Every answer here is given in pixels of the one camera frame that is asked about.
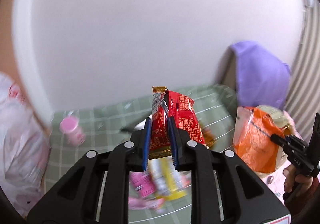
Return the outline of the person's right hand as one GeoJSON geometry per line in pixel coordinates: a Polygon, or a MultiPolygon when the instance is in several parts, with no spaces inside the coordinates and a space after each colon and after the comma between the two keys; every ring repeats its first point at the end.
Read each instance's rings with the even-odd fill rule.
{"type": "Polygon", "coordinates": [[[284,191],[286,193],[292,192],[293,186],[295,185],[295,183],[301,184],[301,188],[296,193],[296,196],[300,196],[304,194],[312,186],[313,177],[297,174],[297,169],[292,164],[283,170],[283,174],[285,176],[284,191]]]}

